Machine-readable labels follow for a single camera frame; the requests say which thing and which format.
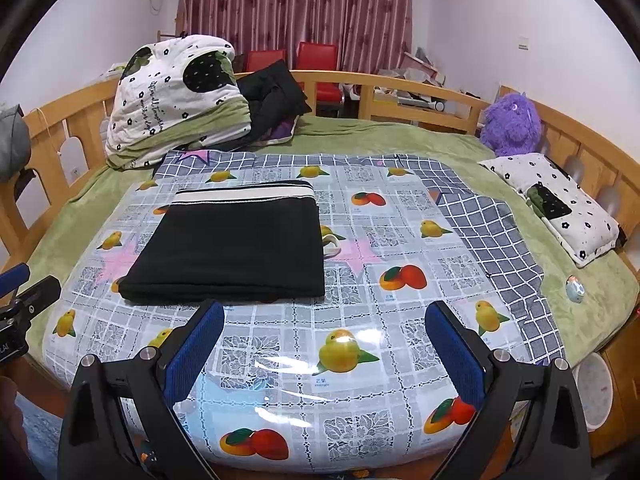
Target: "curtain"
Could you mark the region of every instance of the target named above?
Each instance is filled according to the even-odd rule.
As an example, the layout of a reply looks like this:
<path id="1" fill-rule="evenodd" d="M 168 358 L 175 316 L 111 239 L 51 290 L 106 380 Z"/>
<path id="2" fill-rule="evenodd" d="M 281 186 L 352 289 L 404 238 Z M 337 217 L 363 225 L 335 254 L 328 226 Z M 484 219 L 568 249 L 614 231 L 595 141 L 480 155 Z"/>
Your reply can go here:
<path id="1" fill-rule="evenodd" d="M 180 0 L 177 30 L 230 41 L 236 53 L 300 41 L 338 46 L 338 68 L 375 72 L 398 65 L 411 43 L 411 0 Z"/>

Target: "wooden cabinet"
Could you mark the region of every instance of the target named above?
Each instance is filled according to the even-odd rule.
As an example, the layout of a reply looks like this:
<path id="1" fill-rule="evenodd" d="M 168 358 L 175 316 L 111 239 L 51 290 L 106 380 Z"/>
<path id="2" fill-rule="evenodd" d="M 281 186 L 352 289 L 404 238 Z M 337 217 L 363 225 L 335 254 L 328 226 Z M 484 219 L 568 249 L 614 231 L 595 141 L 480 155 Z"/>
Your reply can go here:
<path id="1" fill-rule="evenodd" d="M 640 434 L 640 319 L 630 320 L 600 355 L 611 372 L 613 404 L 607 421 L 589 434 L 594 458 Z"/>

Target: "blue gripper pad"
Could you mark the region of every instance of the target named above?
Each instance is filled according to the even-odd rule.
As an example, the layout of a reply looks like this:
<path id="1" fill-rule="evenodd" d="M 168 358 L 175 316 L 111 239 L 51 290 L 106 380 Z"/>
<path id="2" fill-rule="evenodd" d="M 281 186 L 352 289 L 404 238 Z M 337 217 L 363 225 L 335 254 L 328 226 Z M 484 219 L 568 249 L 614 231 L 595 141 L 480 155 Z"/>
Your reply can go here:
<path id="1" fill-rule="evenodd" d="M 435 303 L 424 313 L 424 328 L 460 399 L 480 410 L 484 404 L 484 371 Z"/>
<path id="2" fill-rule="evenodd" d="M 225 311 L 215 301 L 166 367 L 162 394 L 169 406 L 187 398 L 224 325 Z"/>
<path id="3" fill-rule="evenodd" d="M 28 282 L 30 275 L 31 273 L 27 264 L 18 264 L 7 272 L 0 274 L 0 298 L 6 296 L 23 283 Z"/>

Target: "white bucket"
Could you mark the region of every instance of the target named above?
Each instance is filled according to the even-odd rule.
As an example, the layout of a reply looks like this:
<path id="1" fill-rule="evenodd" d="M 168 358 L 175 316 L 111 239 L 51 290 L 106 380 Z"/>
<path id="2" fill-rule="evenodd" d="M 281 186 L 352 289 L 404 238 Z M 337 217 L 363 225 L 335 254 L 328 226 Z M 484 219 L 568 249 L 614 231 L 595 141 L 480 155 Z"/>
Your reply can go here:
<path id="1" fill-rule="evenodd" d="M 595 431 L 607 420 L 613 402 L 613 384 L 606 362 L 599 354 L 587 355 L 574 368 L 574 380 L 580 393 L 587 431 Z"/>

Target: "metal screw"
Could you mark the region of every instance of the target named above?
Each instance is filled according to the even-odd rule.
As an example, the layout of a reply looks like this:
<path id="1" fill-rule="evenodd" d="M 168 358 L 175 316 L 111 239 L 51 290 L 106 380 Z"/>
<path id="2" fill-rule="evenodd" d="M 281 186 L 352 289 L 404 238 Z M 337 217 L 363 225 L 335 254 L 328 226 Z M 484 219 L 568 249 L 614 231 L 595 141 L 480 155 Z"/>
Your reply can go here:
<path id="1" fill-rule="evenodd" d="M 559 370 L 566 370 L 569 367 L 569 363 L 561 357 L 559 357 L 558 359 L 554 359 L 554 364 Z"/>
<path id="2" fill-rule="evenodd" d="M 140 355 L 141 359 L 149 361 L 156 357 L 156 352 L 157 350 L 153 346 L 145 346 L 138 355 Z"/>
<path id="3" fill-rule="evenodd" d="M 504 348 L 496 348 L 494 350 L 494 357 L 498 359 L 501 363 L 507 362 L 511 359 L 511 354 L 507 352 Z"/>
<path id="4" fill-rule="evenodd" d="M 94 364 L 94 361 L 95 361 L 95 355 L 87 354 L 82 359 L 80 359 L 80 364 L 82 366 L 91 366 L 92 364 Z"/>

